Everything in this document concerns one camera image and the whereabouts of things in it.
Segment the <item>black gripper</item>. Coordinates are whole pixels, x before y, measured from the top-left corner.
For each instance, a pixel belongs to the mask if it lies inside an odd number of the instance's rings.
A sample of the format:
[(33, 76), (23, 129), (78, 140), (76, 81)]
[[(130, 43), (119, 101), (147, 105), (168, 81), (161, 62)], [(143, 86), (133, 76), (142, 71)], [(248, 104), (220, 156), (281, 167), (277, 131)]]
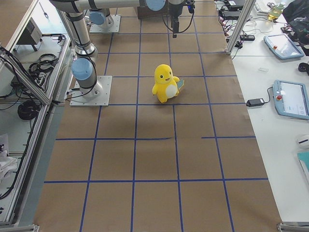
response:
[[(170, 16), (180, 16), (183, 11), (183, 0), (168, 0), (168, 10)], [(172, 21), (172, 37), (177, 38), (179, 33), (179, 20)]]

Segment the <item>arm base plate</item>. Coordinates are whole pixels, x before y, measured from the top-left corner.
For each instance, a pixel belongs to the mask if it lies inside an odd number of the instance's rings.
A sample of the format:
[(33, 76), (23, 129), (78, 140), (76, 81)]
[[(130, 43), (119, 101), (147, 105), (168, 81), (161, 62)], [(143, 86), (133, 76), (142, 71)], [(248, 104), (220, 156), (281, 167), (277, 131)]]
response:
[(118, 14), (109, 15), (106, 17), (103, 15), (92, 14), (90, 15), (89, 19), (91, 22), (91, 34), (109, 34), (119, 32), (121, 16)]
[(72, 99), (70, 99), (71, 107), (96, 107), (96, 106), (108, 106), (110, 100), (110, 92), (112, 86), (111, 75), (97, 76), (97, 83), (94, 88), (87, 93), (87, 90), (74, 91)]

